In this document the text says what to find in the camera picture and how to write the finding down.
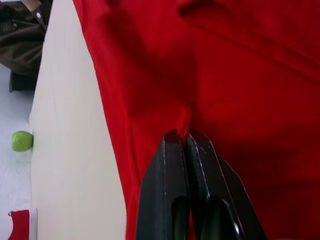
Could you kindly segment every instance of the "red shoe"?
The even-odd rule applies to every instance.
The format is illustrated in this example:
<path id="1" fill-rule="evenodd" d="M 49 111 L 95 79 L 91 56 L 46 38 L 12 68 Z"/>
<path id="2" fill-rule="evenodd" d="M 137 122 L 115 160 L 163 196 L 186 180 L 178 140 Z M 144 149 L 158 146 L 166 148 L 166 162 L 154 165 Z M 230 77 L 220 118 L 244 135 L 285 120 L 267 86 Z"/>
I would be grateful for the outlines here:
<path id="1" fill-rule="evenodd" d="M 38 211 L 36 208 L 11 211 L 13 229 L 8 240 L 37 240 Z"/>

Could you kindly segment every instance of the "white shoe sole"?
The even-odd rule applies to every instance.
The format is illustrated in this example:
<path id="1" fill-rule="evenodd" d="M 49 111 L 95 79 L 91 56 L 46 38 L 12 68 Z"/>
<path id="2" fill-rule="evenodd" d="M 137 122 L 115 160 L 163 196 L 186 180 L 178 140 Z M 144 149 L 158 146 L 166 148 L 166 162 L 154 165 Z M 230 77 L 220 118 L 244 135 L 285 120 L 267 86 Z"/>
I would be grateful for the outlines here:
<path id="1" fill-rule="evenodd" d="M 38 210 L 32 208 L 29 210 L 29 240 L 37 240 L 38 235 Z"/>

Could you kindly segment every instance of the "gray floor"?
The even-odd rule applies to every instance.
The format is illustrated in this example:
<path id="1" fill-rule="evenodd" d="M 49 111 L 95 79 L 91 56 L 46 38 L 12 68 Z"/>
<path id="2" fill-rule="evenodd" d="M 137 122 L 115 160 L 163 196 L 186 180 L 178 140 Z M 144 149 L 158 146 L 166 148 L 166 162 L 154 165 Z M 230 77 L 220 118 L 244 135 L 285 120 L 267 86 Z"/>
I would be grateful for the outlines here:
<path id="1" fill-rule="evenodd" d="M 12 133 L 29 130 L 33 92 L 9 93 L 10 71 L 0 65 L 0 239 L 8 239 L 8 212 L 31 207 L 31 152 L 11 149 Z"/>

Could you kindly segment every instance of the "red fabric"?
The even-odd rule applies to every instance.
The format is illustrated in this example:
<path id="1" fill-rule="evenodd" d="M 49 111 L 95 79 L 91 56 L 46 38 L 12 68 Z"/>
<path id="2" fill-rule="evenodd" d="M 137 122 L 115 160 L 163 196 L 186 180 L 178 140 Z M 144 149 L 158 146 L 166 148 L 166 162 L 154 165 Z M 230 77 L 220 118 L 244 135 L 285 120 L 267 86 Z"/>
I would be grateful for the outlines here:
<path id="1" fill-rule="evenodd" d="M 29 240 L 29 210 L 11 212 L 13 229 L 8 240 Z"/>
<path id="2" fill-rule="evenodd" d="M 74 0 L 133 240 L 161 136 L 205 133 L 270 239 L 320 239 L 320 1 Z"/>

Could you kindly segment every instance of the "green apple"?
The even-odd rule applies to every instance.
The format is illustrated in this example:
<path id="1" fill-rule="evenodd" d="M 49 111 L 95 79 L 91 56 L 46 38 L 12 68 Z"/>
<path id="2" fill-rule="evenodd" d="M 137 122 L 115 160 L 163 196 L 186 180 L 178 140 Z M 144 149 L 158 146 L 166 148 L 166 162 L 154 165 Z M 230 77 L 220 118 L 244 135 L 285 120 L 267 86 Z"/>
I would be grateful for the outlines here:
<path id="1" fill-rule="evenodd" d="M 34 136 L 27 131 L 16 131 L 12 135 L 12 149 L 15 152 L 25 152 L 32 148 Z"/>

